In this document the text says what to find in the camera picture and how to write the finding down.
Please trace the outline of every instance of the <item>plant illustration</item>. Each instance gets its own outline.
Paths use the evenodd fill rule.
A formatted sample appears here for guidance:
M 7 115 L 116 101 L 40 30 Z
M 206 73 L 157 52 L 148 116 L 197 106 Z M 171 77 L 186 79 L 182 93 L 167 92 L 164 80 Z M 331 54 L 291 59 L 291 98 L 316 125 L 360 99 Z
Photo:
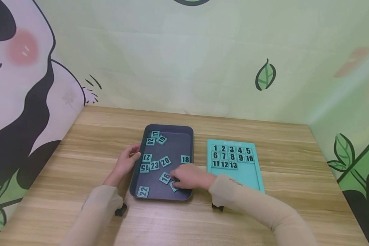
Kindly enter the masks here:
M 266 63 L 259 70 L 256 76 L 256 88 L 259 91 L 263 91 L 268 89 L 273 81 L 276 78 L 276 69 L 275 67 L 269 63 L 269 59 L 266 60 Z
M 334 143 L 336 160 L 328 165 L 341 172 L 337 179 L 343 194 L 369 242 L 369 145 L 355 158 L 350 140 L 337 134 Z

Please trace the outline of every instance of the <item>child's hand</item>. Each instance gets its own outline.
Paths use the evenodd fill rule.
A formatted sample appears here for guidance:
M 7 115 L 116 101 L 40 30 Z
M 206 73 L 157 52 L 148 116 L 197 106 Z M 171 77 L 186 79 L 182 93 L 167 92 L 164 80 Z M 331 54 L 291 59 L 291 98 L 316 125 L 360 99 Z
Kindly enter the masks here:
M 107 179 L 104 181 L 104 185 L 107 186 L 117 186 L 122 178 L 128 174 L 133 168 L 136 160 L 138 160 L 141 156 L 139 152 L 140 148 L 139 143 L 135 143 L 133 145 L 128 146 L 122 153 L 118 160 L 116 161 L 116 165 L 113 171 L 109 174 Z
M 216 175 L 202 171 L 193 163 L 182 164 L 171 171 L 171 178 L 179 179 L 173 186 L 181 189 L 203 188 L 208 190 L 216 179 Z

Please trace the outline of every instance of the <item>cartoon panda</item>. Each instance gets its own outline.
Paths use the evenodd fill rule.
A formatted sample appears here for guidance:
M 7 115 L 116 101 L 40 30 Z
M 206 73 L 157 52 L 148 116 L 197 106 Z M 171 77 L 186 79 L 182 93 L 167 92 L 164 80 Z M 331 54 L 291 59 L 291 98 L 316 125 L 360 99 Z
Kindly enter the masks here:
M 0 0 L 1 212 L 23 198 L 91 95 L 54 48 L 34 0 Z

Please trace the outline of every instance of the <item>light green wall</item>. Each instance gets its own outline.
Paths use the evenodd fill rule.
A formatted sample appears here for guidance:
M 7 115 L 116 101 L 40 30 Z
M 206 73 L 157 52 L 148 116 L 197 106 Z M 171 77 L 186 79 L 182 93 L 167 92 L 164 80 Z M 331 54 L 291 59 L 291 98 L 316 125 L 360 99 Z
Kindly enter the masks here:
M 369 47 L 369 0 L 37 0 L 94 105 L 307 123 Z M 255 78 L 269 59 L 270 88 Z

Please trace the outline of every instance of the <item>wall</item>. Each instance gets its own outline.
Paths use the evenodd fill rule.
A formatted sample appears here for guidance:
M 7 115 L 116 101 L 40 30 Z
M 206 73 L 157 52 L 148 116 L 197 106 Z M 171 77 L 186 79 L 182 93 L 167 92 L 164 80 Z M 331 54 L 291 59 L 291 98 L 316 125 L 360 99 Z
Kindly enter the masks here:
M 307 123 L 369 55 L 369 0 L 37 2 L 100 106 Z
M 369 241 L 369 59 L 340 80 L 310 127 Z

